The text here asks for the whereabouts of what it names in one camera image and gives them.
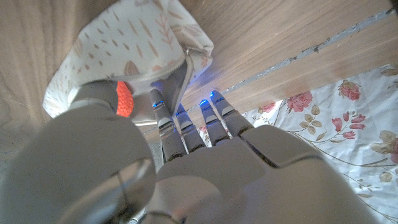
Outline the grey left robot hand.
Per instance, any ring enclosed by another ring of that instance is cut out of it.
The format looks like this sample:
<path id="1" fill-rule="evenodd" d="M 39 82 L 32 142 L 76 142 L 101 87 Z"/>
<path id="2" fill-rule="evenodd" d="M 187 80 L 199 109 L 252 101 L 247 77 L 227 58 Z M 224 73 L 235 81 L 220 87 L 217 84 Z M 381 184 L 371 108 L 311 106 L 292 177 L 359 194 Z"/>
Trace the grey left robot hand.
<path id="1" fill-rule="evenodd" d="M 150 99 L 164 164 L 116 114 L 116 82 L 80 87 L 11 162 L 2 223 L 375 223 L 312 146 L 274 126 L 255 128 L 217 91 L 202 101 L 211 146 L 183 110 Z"/>

